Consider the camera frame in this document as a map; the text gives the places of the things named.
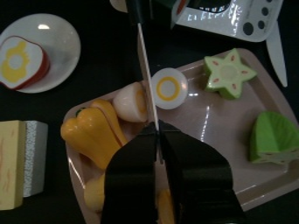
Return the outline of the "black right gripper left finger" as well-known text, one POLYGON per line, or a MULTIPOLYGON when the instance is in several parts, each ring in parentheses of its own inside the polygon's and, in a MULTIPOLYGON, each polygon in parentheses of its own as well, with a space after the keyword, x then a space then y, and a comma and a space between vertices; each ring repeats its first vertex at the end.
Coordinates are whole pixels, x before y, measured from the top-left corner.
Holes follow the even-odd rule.
POLYGON ((154 152, 150 122, 109 161, 100 224, 156 224, 154 152))

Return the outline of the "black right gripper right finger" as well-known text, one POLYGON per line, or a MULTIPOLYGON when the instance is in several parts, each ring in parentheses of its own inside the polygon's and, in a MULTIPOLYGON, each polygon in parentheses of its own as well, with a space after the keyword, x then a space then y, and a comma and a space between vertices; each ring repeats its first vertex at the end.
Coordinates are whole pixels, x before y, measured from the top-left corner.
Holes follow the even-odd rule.
POLYGON ((174 224, 243 224, 228 160, 169 123, 158 125, 174 224))

